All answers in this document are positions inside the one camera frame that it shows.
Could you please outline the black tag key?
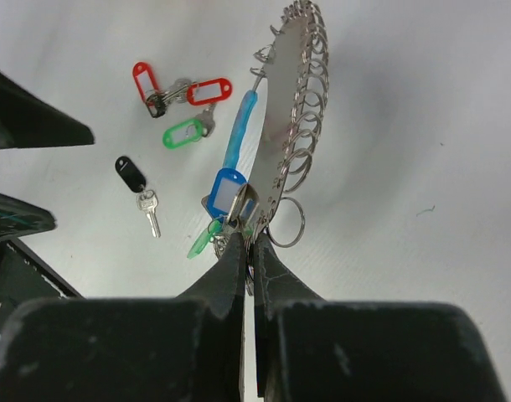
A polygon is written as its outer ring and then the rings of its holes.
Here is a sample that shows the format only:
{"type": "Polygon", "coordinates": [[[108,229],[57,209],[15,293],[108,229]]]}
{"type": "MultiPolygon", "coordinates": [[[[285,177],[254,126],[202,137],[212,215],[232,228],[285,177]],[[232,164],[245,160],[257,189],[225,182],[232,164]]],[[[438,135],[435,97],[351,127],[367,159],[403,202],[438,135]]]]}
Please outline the black tag key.
{"type": "Polygon", "coordinates": [[[128,156],[117,158],[115,170],[125,185],[137,195],[137,207],[146,215],[153,237],[160,238],[161,231],[156,215],[158,198],[155,191],[147,187],[145,176],[128,156]]]}

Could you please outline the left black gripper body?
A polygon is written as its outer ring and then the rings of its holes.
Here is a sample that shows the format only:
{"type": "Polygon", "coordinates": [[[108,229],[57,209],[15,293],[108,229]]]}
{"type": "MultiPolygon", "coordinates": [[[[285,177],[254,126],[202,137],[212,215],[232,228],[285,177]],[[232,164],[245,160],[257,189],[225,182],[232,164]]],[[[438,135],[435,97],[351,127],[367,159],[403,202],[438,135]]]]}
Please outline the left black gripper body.
{"type": "Polygon", "coordinates": [[[21,239],[56,229],[45,209],[0,193],[0,332],[23,303],[37,298],[80,298],[81,294],[57,274],[21,239]]]}

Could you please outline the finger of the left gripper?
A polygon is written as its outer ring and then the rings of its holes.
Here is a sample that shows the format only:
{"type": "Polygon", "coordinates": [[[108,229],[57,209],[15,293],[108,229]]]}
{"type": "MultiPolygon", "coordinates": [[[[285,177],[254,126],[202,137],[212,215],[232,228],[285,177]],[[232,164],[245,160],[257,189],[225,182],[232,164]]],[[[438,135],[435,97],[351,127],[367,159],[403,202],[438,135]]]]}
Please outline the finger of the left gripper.
{"type": "Polygon", "coordinates": [[[0,72],[0,149],[94,143],[86,124],[43,102],[0,72]]]}

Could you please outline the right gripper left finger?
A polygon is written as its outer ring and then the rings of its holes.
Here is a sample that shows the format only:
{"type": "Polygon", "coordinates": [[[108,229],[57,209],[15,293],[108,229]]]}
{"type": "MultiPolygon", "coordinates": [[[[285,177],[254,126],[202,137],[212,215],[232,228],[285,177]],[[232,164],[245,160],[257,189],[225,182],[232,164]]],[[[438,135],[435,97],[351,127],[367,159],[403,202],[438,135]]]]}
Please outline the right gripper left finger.
{"type": "Polygon", "coordinates": [[[37,299],[5,323],[0,401],[241,401],[246,251],[174,298],[37,299]]]}

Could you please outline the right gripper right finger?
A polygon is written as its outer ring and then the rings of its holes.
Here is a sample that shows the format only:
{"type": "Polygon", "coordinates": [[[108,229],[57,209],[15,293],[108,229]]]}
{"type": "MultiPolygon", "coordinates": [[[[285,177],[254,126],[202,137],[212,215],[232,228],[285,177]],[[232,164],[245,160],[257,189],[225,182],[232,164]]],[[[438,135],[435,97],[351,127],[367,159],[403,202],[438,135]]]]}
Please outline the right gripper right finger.
{"type": "Polygon", "coordinates": [[[266,401],[503,401],[483,337],[460,307],[327,301],[261,235],[255,270],[257,393],[266,401]]]}

